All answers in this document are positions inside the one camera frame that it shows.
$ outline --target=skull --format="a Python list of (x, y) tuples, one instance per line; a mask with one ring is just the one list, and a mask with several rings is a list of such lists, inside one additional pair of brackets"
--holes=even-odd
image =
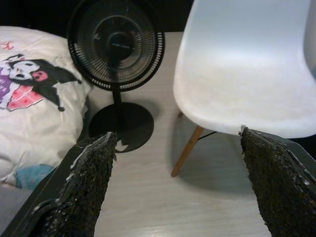
[(33, 78), (36, 80), (36, 81), (42, 81), (42, 80), (46, 80), (48, 78), (48, 75), (46, 72), (44, 71), (38, 71), (38, 72), (34, 72), (32, 74)]
[(21, 61), (13, 65), (9, 78), (16, 80), (33, 79), (31, 72), (38, 70), (40, 67), (32, 61)]

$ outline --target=floor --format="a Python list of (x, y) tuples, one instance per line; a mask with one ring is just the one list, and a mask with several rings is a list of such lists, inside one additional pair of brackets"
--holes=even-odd
[[(95, 227), (96, 237), (270, 237), (264, 225), (239, 137), (216, 133), (198, 142), (180, 174), (170, 173), (195, 125), (179, 113), (173, 98), (174, 67), (182, 33), (166, 34), (157, 74), (122, 95), (145, 106), (155, 129), (141, 148), (117, 155)], [(94, 111), (112, 102), (95, 88)]]

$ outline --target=printed pillow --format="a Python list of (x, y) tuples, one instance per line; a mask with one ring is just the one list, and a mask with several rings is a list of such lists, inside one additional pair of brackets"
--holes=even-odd
[(60, 163), (80, 135), (90, 89), (65, 38), (0, 27), (0, 181), (16, 185), (17, 170)]

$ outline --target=fan base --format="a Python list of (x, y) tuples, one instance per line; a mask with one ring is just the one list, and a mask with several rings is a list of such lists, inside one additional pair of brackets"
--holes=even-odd
[(123, 122), (119, 122), (114, 104), (109, 105), (92, 118), (89, 135), (91, 137), (113, 131), (121, 140), (123, 146), (127, 146), (123, 151), (119, 148), (117, 153), (133, 151), (143, 146), (152, 136), (154, 130), (154, 119), (144, 107), (133, 103), (121, 103), (121, 114)]

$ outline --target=electric fan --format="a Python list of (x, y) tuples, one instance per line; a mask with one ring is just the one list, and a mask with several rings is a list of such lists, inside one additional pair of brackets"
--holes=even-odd
[(91, 120), (90, 136), (114, 131), (123, 152), (144, 145), (154, 119), (144, 107), (121, 101), (120, 93), (136, 89), (158, 70), (164, 54), (164, 32), (146, 0), (84, 0), (67, 30), (68, 46), (80, 73), (99, 88), (112, 91), (114, 103)]

